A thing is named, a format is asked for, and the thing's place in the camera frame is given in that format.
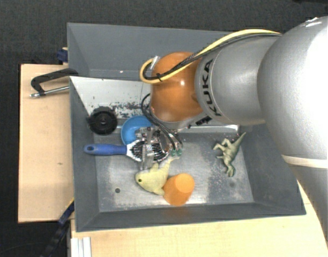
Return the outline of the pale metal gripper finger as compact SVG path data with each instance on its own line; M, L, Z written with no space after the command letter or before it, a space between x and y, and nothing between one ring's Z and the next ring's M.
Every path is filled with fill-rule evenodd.
M141 163L139 166L139 170L147 169L146 160L147 160L147 145L144 143L141 146Z
M154 150L152 144L147 145L147 167L151 168L154 162Z

